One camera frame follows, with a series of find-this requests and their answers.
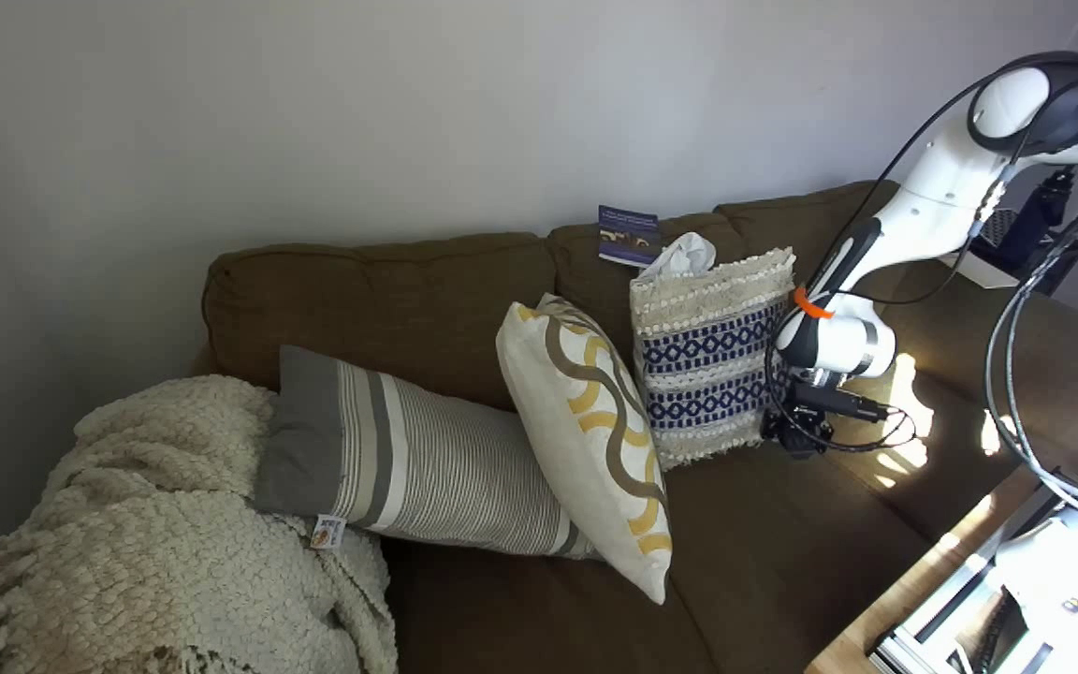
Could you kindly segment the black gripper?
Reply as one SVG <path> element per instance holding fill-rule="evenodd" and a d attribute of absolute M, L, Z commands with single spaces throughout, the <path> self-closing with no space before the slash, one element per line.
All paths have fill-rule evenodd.
<path fill-rule="evenodd" d="M 827 454 L 831 449 L 831 432 L 823 426 L 827 415 L 880 422 L 885 409 L 880 401 L 842 395 L 836 386 L 807 386 L 788 379 L 777 415 L 764 415 L 759 434 L 777 445 L 787 445 L 788 440 L 788 454 L 799 459 Z"/>

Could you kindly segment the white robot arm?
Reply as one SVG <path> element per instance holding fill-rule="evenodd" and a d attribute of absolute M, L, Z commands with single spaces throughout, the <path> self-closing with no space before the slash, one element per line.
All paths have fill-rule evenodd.
<path fill-rule="evenodd" d="M 924 144 L 900 188 L 793 290 L 773 338 L 773 406 L 764 434 L 788 454 L 831 445 L 827 415 L 880 422 L 883 406 L 842 395 L 897 354 L 893 331 L 858 286 L 875 271 L 959 250 L 995 212 L 1010 178 L 1078 165 L 1078 52 L 1016 57 L 960 90 L 965 113 Z"/>

